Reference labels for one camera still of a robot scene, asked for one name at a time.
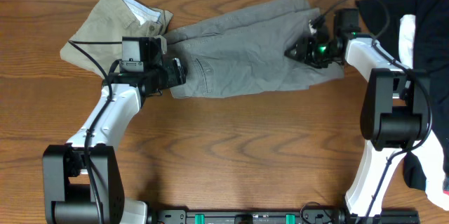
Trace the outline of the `grey shorts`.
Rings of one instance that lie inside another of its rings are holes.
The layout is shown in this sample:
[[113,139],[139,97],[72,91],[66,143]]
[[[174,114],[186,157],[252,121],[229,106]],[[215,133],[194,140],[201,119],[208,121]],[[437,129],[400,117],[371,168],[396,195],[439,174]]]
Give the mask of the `grey shorts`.
[[187,68],[174,98],[227,98],[265,91],[305,90],[341,79],[333,62],[316,69],[285,57],[307,36],[320,10],[307,0],[273,0],[169,31],[168,54]]

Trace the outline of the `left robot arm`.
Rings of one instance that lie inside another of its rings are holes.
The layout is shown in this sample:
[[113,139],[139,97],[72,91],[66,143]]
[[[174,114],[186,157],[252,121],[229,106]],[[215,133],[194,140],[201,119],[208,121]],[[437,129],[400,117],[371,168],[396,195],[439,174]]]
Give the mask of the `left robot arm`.
[[84,125],[64,144],[43,153],[47,223],[157,223],[148,204],[128,199],[116,150],[147,98],[186,82],[179,58],[167,56],[166,39],[123,37],[122,56],[105,69],[100,99]]

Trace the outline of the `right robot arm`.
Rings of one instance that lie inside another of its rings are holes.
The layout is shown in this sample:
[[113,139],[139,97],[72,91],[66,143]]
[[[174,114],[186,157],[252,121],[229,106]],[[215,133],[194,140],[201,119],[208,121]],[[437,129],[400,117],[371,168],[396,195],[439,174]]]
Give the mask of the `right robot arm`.
[[431,133],[429,78],[389,55],[376,35],[362,33],[357,9],[336,12],[332,38],[323,26],[325,19],[320,15],[310,20],[309,35],[285,55],[316,69],[347,63],[368,82],[360,116],[363,156],[344,196],[344,210],[333,222],[380,223],[383,198],[397,166]]

